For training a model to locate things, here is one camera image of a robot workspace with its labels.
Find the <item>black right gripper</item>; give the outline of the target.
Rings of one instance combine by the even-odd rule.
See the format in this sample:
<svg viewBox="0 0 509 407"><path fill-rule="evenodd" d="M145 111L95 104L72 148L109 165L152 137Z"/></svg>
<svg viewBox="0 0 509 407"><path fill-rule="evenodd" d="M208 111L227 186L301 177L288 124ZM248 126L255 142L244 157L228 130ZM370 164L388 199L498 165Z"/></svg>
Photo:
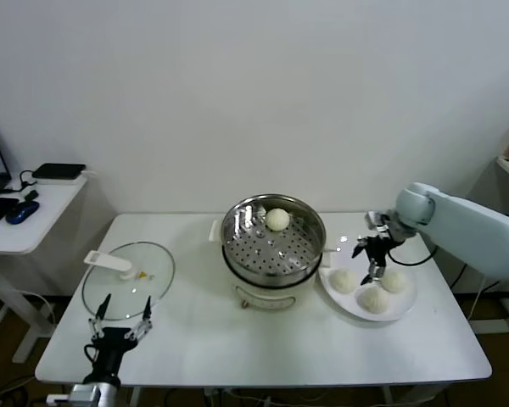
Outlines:
<svg viewBox="0 0 509 407"><path fill-rule="evenodd" d="M387 254L397 247L398 243L389 237L358 237L356 239L351 257L355 258L366 250L366 255L370 261L368 274L361 280L361 285L379 282L383 278L385 266L387 265Z"/></svg>

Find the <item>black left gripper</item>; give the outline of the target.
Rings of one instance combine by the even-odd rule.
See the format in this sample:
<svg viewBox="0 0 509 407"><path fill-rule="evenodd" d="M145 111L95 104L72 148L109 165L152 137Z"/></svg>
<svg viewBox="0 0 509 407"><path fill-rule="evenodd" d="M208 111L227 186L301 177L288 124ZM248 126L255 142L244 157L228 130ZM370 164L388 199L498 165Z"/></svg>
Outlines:
<svg viewBox="0 0 509 407"><path fill-rule="evenodd" d="M83 384L102 382L120 385L118 373L124 354L133 350L137 346L137 341L142 341L153 327L151 297L148 296L142 320L131 330L126 327L103 328L102 321L110 300L109 293L98 306L95 316L89 319L92 342L86 344L83 350L91 363L92 371L83 379Z"/></svg>

